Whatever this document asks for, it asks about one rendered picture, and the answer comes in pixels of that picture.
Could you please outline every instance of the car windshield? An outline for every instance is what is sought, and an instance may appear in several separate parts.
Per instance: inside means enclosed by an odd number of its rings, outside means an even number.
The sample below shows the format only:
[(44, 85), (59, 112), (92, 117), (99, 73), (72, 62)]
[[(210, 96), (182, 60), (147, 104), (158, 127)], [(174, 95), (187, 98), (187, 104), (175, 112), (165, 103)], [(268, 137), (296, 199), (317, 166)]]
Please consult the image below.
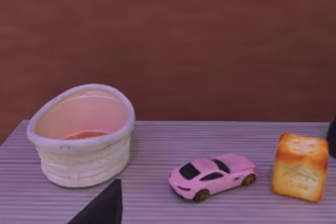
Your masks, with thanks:
[(180, 169), (180, 173), (185, 179), (188, 179), (188, 180), (191, 180), (200, 174), (199, 170), (197, 170), (195, 166), (193, 166), (191, 163), (184, 165)]
[(215, 164), (218, 166), (218, 169), (226, 173), (230, 173), (230, 169), (222, 161), (219, 161), (217, 159), (213, 159), (212, 161), (215, 162)]

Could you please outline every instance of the bucket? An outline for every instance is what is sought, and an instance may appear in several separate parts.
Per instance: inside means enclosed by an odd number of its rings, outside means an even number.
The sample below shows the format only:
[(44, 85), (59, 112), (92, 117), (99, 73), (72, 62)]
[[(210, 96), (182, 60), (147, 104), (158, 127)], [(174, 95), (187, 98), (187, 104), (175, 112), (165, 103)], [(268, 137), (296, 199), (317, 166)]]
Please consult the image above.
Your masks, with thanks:
[(134, 121), (134, 108), (120, 91), (86, 84), (40, 108), (28, 124), (27, 137), (48, 180), (63, 187), (88, 187), (125, 168)]

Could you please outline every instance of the car taillight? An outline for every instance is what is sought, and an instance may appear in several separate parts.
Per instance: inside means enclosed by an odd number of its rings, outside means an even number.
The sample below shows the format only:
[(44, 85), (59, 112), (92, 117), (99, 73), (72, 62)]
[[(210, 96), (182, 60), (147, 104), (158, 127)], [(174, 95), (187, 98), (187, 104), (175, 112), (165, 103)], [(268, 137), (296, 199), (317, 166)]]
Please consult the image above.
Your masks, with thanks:
[(185, 188), (185, 187), (182, 187), (182, 186), (178, 186), (178, 189), (181, 189), (183, 191), (190, 191), (191, 190), (190, 188)]

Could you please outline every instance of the brown wall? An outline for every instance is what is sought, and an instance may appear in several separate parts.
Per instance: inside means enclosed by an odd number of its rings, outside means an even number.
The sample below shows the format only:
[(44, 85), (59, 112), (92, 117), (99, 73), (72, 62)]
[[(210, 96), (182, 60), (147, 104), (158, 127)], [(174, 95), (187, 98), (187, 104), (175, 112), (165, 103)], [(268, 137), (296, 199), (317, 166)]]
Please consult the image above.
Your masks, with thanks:
[(73, 86), (143, 120), (326, 121), (335, 0), (0, 0), (0, 137)]

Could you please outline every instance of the purple striped surface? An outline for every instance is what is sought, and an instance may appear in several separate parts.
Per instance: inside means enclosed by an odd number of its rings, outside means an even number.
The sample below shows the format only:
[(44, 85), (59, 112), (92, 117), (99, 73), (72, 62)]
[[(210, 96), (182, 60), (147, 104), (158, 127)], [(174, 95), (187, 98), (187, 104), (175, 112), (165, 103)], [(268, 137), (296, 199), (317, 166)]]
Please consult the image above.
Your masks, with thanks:
[[(42, 174), (39, 157), (26, 138), (23, 121), (0, 147), (0, 224), (65, 224), (109, 182), (66, 189)], [(123, 224), (336, 223), (336, 161), (330, 159), (324, 197), (318, 204), (280, 197), (270, 190), (279, 135), (325, 137), (328, 123), (137, 121), (131, 160), (120, 174)], [(200, 156), (237, 153), (259, 170), (254, 185), (181, 201), (169, 189), (172, 168)]]

